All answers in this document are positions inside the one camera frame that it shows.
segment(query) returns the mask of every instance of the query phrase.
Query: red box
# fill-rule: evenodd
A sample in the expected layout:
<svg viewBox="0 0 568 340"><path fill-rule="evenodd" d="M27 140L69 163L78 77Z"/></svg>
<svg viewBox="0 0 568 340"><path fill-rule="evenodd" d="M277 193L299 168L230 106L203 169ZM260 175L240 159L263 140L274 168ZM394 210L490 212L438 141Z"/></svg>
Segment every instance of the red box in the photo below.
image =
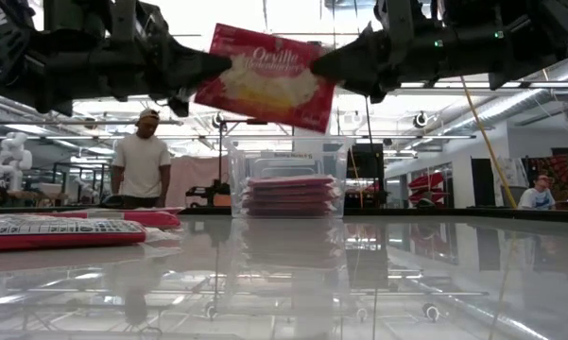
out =
<svg viewBox="0 0 568 340"><path fill-rule="evenodd" d="M335 84L309 69L320 46L217 24L210 53L231 58L233 67L202 83L196 103L326 132Z"/></svg>

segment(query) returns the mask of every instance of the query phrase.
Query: ceiling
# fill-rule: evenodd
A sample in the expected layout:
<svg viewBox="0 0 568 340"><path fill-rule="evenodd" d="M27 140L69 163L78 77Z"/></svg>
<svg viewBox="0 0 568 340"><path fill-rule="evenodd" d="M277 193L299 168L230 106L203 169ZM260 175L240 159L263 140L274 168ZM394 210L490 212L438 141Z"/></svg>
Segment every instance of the ceiling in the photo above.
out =
<svg viewBox="0 0 568 340"><path fill-rule="evenodd" d="M364 6L366 1L358 3L355 11L353 2L342 2L331 9L331 3L324 5L324 0L213 0L210 2L194 2L193 6L183 6L180 1L152 0L148 3L158 5L168 21L170 32L179 43L198 50L206 50L210 45L216 23L240 26L261 32L299 41L321 41L325 44L342 46L353 41L357 32L368 23L379 27L373 19L373 11ZM37 15L34 18L38 29L43 27L43 11L37 5L32 5ZM485 75L468 76L468 82L487 81ZM413 128L412 118L420 111L430 114L433 119L429 129L443 128L446 123L457 119L462 113L468 112L466 97L462 89L431 89L414 91L400 89L390 93L384 102L376 105L366 105L362 96L336 90L333 103L333 119L331 132L337 134L367 134L366 108L370 112L371 130L375 135L391 134L422 134ZM473 100L477 105L484 103L493 93L487 90L475 92ZM176 150L183 149L185 153L197 156L214 155L214 151L193 137L199 135L217 135L213 128L212 119L219 112L192 103L189 118L180 119L174 116L168 108L158 107L149 103L145 98L132 98L128 103L119 103L113 99L86 100L75 104L75 119L94 117L98 120L133 120L145 106L151 106L161 111L163 119L181 121L180 125L164 125L158 130L159 135L181 136L181 141L169 143ZM228 112L220 112L226 118L240 118ZM110 135L116 132L132 132L132 122L127 126L99 126L88 130L84 127L69 127L63 133L80 135ZM231 135L285 135L290 127L280 125L268 126L237 126L229 133Z"/></svg>

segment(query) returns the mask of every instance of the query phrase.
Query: plastic container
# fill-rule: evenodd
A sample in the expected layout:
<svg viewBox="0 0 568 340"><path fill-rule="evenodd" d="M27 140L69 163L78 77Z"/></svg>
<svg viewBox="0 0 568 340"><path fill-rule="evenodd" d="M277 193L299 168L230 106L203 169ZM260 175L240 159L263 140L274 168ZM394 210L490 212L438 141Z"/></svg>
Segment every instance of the plastic container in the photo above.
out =
<svg viewBox="0 0 568 340"><path fill-rule="evenodd" d="M353 143L339 136L226 138L233 217L341 218Z"/></svg>

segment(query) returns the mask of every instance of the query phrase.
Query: reflective table surface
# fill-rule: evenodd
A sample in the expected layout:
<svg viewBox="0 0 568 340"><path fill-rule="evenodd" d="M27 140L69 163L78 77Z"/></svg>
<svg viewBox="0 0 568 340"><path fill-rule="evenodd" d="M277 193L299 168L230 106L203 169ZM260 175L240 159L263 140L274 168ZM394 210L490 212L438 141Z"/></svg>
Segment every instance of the reflective table surface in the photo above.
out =
<svg viewBox="0 0 568 340"><path fill-rule="evenodd" d="M182 222L180 240L0 253L0 340L568 340L568 224Z"/></svg>

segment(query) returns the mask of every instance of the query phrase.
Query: seated man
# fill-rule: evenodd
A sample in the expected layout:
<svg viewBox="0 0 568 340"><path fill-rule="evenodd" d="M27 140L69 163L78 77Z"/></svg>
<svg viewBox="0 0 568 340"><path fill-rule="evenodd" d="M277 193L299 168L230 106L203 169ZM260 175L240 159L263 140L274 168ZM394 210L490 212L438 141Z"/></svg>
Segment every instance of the seated man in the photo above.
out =
<svg viewBox="0 0 568 340"><path fill-rule="evenodd" d="M551 210L555 209L555 198L550 189L550 178L539 175L534 181L534 187L525 190L519 201L519 209Z"/></svg>
<svg viewBox="0 0 568 340"><path fill-rule="evenodd" d="M115 148L112 193L123 196L126 208L164 206L170 184L170 153L166 143L154 136L159 123L158 112L144 110L136 134Z"/></svg>

